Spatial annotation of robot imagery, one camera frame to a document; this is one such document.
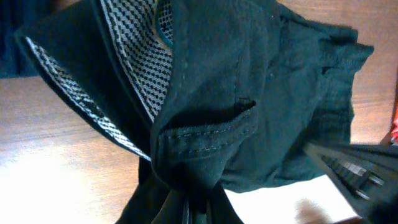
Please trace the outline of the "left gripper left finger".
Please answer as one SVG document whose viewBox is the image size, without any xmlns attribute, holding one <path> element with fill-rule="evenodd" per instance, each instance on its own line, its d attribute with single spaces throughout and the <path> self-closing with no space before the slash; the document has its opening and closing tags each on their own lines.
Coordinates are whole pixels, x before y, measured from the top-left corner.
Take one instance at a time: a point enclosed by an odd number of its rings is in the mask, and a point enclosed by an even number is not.
<svg viewBox="0 0 398 224">
<path fill-rule="evenodd" d="M 154 175 L 141 180 L 117 224 L 189 224 L 188 197 L 164 185 Z"/>
</svg>

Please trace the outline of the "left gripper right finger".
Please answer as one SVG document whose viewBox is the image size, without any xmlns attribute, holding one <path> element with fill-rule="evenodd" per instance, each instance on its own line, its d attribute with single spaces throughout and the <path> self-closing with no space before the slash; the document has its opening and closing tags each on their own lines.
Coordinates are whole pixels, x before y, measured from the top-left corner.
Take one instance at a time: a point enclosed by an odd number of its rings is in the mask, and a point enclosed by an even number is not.
<svg viewBox="0 0 398 224">
<path fill-rule="evenodd" d="M 195 192 L 190 197 L 189 223 L 243 224 L 220 183 L 211 190 Z"/>
</svg>

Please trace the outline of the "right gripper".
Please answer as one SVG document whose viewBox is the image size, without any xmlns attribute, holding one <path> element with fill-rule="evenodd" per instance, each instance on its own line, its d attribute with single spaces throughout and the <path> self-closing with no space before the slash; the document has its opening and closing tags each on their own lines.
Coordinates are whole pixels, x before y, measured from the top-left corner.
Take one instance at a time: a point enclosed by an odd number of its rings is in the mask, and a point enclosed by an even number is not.
<svg viewBox="0 0 398 224">
<path fill-rule="evenodd" d="M 305 152 L 365 223 L 397 224 L 397 146 L 311 142 Z"/>
</svg>

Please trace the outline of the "black shorts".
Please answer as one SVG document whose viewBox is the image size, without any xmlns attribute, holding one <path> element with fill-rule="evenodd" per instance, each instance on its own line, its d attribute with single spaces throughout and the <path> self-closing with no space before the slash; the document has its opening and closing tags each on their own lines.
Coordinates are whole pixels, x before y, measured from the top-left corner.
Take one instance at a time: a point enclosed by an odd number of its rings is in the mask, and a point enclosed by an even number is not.
<svg viewBox="0 0 398 224">
<path fill-rule="evenodd" d="M 86 122 L 190 197 L 312 180 L 312 141 L 350 141 L 354 75 L 373 53 L 350 27 L 276 1 L 79 1 L 21 27 L 45 82 Z"/>
</svg>

